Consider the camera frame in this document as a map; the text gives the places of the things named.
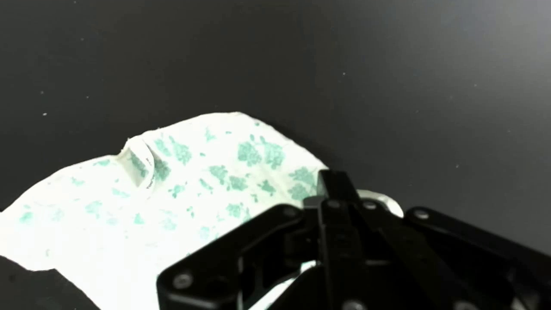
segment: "dark surface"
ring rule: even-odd
[[[548,0],[2,0],[2,208],[145,130],[242,111],[362,189],[551,254],[550,13]],[[9,309],[37,299],[30,285]]]

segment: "black background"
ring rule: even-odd
[[[359,189],[551,254],[550,15],[548,0],[2,0],[2,209],[130,137],[242,111]],[[83,309],[58,273],[0,271],[2,307]]]

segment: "white cloth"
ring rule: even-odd
[[[207,115],[66,168],[0,214],[0,256],[58,270],[104,310],[157,310],[175,263],[276,204],[302,206],[326,166],[245,115]]]

